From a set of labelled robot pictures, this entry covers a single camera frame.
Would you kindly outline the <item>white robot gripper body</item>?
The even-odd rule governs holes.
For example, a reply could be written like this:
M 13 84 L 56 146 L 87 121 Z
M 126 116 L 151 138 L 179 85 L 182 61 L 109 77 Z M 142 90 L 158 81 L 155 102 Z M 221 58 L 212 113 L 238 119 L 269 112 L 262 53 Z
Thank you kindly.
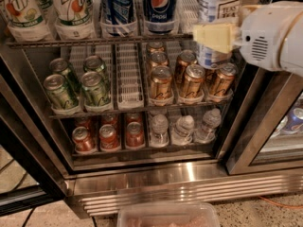
M 243 58 L 268 71 L 303 72 L 303 3 L 261 5 L 256 20 L 241 26 Z

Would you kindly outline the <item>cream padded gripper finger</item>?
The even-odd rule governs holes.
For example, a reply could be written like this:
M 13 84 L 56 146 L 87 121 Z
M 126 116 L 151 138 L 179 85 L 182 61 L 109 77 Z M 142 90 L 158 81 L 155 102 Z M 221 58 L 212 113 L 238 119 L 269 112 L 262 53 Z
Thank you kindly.
M 239 25 L 252 24 L 256 20 L 261 5 L 245 5 L 240 8 Z
M 228 54 L 236 47 L 241 29 L 233 23 L 197 24 L 192 28 L 192 35 L 197 44 Z

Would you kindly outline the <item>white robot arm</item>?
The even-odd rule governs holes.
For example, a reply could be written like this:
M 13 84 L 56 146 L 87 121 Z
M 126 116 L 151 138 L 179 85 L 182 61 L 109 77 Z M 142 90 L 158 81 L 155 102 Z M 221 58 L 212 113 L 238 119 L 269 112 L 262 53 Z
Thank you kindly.
M 238 48 L 246 62 L 303 77 L 303 3 L 246 5 L 240 17 L 193 26 L 193 40 L 227 54 Z

